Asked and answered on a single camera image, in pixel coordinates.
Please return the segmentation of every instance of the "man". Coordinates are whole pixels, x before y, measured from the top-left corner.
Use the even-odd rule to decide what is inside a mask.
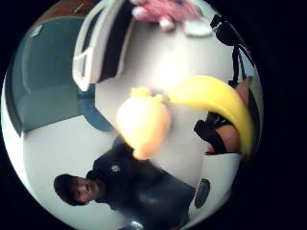
[[[92,200],[108,204],[112,210],[140,222],[144,230],[179,225],[195,192],[150,161],[134,159],[132,148],[125,143],[115,144],[95,160],[86,178],[62,174],[56,177],[54,187],[70,205],[85,205]]]

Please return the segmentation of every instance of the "white wall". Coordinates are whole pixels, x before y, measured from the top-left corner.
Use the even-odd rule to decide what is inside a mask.
[[[101,132],[83,116],[35,129],[24,136],[23,160],[37,201],[58,219],[77,229],[114,230],[124,218],[105,204],[69,206],[54,192],[54,178],[61,173],[85,176],[93,161],[107,151],[116,133]]]

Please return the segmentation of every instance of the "stuffed toy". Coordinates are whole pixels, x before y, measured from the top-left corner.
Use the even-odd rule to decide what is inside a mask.
[[[132,88],[130,98],[117,111],[116,122],[126,143],[134,149],[133,157],[147,160],[162,144],[171,118],[161,95],[153,97],[147,88]]]
[[[143,22],[158,22],[164,32],[175,28],[175,22],[181,23],[183,31],[189,36],[212,34],[209,22],[202,16],[201,10],[187,0],[130,0],[136,5],[133,17]]]

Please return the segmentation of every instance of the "white object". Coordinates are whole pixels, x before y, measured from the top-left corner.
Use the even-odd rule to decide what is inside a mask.
[[[189,208],[190,220],[182,229],[187,229],[209,217],[227,201],[241,158],[241,155],[237,153],[205,155],[203,157],[201,179],[196,193],[201,180],[206,179],[210,183],[209,195],[200,208],[196,207],[195,197],[193,198]]]

